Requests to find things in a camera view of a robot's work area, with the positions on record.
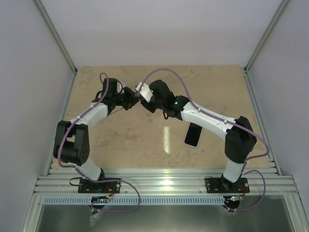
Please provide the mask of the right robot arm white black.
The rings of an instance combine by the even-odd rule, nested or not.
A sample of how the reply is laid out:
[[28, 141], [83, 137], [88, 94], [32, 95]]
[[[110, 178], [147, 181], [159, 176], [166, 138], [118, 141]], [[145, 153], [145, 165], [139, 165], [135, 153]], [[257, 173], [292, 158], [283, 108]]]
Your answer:
[[154, 113], [160, 109], [165, 119], [171, 117], [183, 120], [222, 138], [225, 142], [227, 164], [219, 182], [227, 193], [239, 188], [241, 169], [257, 142], [247, 118], [225, 117], [201, 106], [194, 106], [188, 97], [175, 96], [162, 80], [156, 80], [150, 85], [139, 83], [136, 91], [139, 93], [141, 104], [148, 111]]

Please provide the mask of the pink phone case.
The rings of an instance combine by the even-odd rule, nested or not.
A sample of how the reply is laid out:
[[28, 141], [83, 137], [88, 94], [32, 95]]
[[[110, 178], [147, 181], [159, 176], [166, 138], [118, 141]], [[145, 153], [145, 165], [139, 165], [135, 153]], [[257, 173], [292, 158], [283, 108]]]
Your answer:
[[136, 86], [135, 96], [140, 98], [141, 85]]

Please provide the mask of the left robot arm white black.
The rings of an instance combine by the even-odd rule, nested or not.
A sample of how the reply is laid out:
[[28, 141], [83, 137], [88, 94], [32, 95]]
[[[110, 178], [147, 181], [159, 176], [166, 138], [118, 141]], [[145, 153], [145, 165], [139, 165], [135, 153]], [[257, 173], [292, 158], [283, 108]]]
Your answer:
[[108, 78], [106, 73], [103, 75], [105, 78], [100, 78], [102, 90], [90, 106], [77, 117], [58, 122], [53, 150], [59, 166], [74, 169], [95, 193], [104, 191], [106, 183], [112, 180], [107, 180], [104, 171], [89, 157], [89, 131], [107, 118], [115, 107], [129, 110], [139, 102], [139, 97], [130, 88], [115, 78]]

